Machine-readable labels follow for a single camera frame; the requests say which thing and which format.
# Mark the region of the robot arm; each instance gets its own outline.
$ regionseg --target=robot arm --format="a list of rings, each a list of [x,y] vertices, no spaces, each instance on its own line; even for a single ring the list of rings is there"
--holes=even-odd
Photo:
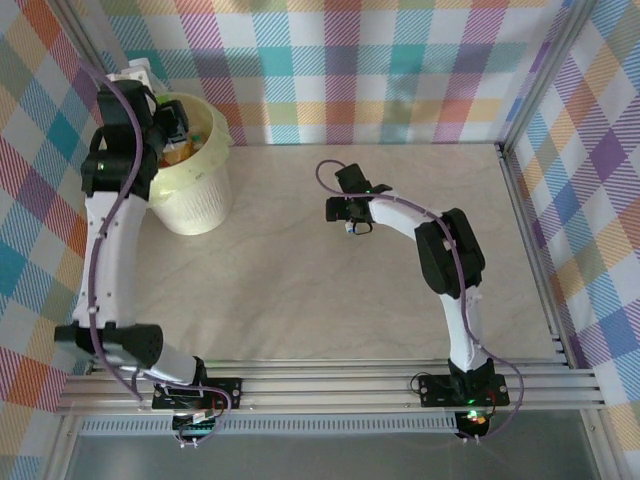
[[[454,245],[449,245],[439,222],[428,221],[417,210],[392,200],[398,197],[391,187],[373,187],[357,164],[342,168],[336,172],[336,178],[345,195],[327,199],[327,221],[344,220],[347,232],[354,234],[361,234],[357,231],[359,224],[369,226],[369,231],[364,233],[371,232],[374,224],[387,225],[416,242],[423,277],[439,295],[445,311],[451,343],[450,376],[447,380],[450,385],[448,388],[454,392],[452,402],[456,405],[484,402],[487,390],[499,389],[504,377],[495,373],[493,360],[469,335],[471,333],[482,342],[478,287],[482,281],[485,260],[465,214],[459,209],[432,212],[449,230],[454,240]],[[375,196],[379,194],[392,199]],[[456,250],[462,264],[468,329],[462,315],[463,295],[452,249]],[[508,397],[499,401],[508,402]]]
[[[387,195],[397,196],[393,190],[386,191]],[[416,241],[416,229],[424,223],[425,217],[417,211],[391,200],[374,198],[369,202],[371,219],[376,224],[386,225]],[[471,340],[464,328],[462,318],[461,297],[457,298],[444,293],[439,295],[444,307],[451,349],[449,358],[451,362],[463,372],[475,370],[487,361],[486,354]],[[482,330],[480,325],[480,312],[478,300],[480,295],[475,285],[467,288],[467,318],[469,328],[474,336],[482,342]]]
[[[166,145],[186,139],[187,118],[177,101],[158,106],[153,93],[139,81],[120,80],[116,85],[140,123],[144,148],[140,170],[99,251],[96,266],[99,273],[94,282],[96,328],[111,365],[168,382],[195,385],[204,370],[198,368],[202,361],[166,344],[159,326],[136,324],[134,303],[137,239],[151,180]],[[59,326],[55,331],[56,343],[84,359],[95,355],[89,331],[91,257],[95,241],[101,235],[100,228],[129,176],[135,152],[133,128],[120,102],[102,87],[98,103],[104,126],[96,131],[81,168],[88,223],[82,287],[72,324]]]

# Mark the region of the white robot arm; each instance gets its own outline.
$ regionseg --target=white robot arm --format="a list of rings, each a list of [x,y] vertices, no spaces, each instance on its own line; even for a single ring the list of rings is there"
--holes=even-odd
[[[444,307],[451,342],[450,375],[418,377],[422,405],[508,404],[508,395],[495,396],[495,392],[506,392],[504,377],[495,373],[493,359],[481,346],[478,287],[485,260],[465,214],[452,209],[444,213],[430,211],[427,217],[424,209],[399,199],[391,187],[373,187],[357,164],[325,162],[342,166],[336,172],[341,192],[324,185],[318,176],[325,189],[341,194],[327,199],[327,221],[344,220],[347,232],[356,235],[370,233],[374,224],[387,225],[414,240],[422,275]],[[358,232],[359,224],[368,225],[369,230]]]
[[[385,194],[393,197],[397,196],[397,193],[393,190],[386,191]],[[374,198],[369,202],[369,211],[371,219],[376,224],[391,227],[414,242],[416,241],[416,229],[425,221],[425,217],[417,211],[391,200]],[[432,213],[441,216],[440,212],[432,210]],[[439,295],[439,297],[444,307],[449,328],[449,340],[451,342],[449,358],[451,362],[463,372],[481,367],[486,363],[487,355],[469,337],[464,328],[460,303],[461,297],[454,298],[446,293]],[[469,328],[474,336],[482,342],[480,311],[478,310],[479,299],[478,287],[472,285],[467,288],[466,302]]]

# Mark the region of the plaid wallpaper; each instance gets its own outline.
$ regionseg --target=plaid wallpaper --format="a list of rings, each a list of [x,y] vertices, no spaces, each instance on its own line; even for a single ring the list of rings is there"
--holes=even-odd
[[[640,0],[600,0],[516,154],[562,320],[640,478]]]
[[[75,0],[112,70],[145,56],[236,145],[493,142],[573,0]]]
[[[0,2],[0,479],[35,477],[75,363],[52,339],[82,275],[95,93],[44,0]]]

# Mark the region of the metal frame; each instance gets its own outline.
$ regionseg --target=metal frame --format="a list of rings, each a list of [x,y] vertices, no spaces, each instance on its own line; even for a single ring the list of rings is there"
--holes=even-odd
[[[560,27],[560,33],[554,39],[547,52],[545,62],[540,68],[531,91],[525,98],[520,110],[513,119],[511,128],[504,139],[504,151],[512,152],[516,143],[525,132],[533,115],[540,106],[547,90],[553,83],[564,63],[569,49],[589,19],[597,0],[577,0],[573,2],[567,18]]]
[[[68,0],[48,0],[48,4],[80,55],[101,72],[107,72],[107,65],[89,35],[87,35],[76,9]]]
[[[560,312],[558,305],[555,302],[551,286],[547,280],[547,276],[544,270],[544,264],[540,257],[540,251],[536,248],[534,243],[534,235],[531,230],[531,219],[527,217],[527,213],[524,209],[524,198],[522,192],[518,189],[518,183],[513,172],[513,166],[510,162],[510,156],[505,153],[502,145],[496,145],[496,152],[500,161],[500,168],[504,176],[505,184],[511,198],[511,205],[513,207],[513,213],[516,217],[516,223],[520,230],[520,237],[524,244],[525,252],[529,260],[529,266],[533,274],[533,279],[538,289],[538,295],[540,302],[547,317],[547,324],[549,331],[552,335],[558,335],[562,341],[562,345],[565,346],[564,353],[567,356],[569,365],[577,367],[577,359],[573,351],[571,350],[571,344],[569,343],[569,334],[564,328],[562,321],[560,320]]]
[[[604,405],[591,370],[567,365],[560,339],[551,359],[515,360],[522,370],[527,395],[523,409],[598,409]],[[353,414],[442,412],[456,408],[422,408],[419,396],[409,389],[416,373],[447,374],[441,360],[262,360],[221,361],[210,364],[209,376],[241,377],[242,404],[246,414]],[[512,398],[518,380],[508,367],[505,375]],[[137,402],[104,372],[73,376],[67,381],[58,405],[63,415],[148,415],[153,385],[138,383],[145,397],[142,411]]]

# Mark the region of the orange object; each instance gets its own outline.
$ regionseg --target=orange object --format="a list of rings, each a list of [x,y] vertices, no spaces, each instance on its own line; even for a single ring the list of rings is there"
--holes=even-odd
[[[164,158],[160,163],[160,167],[170,167],[171,165],[176,165],[180,162],[185,161],[191,155],[193,155],[193,141],[189,139],[182,148],[165,152]]]

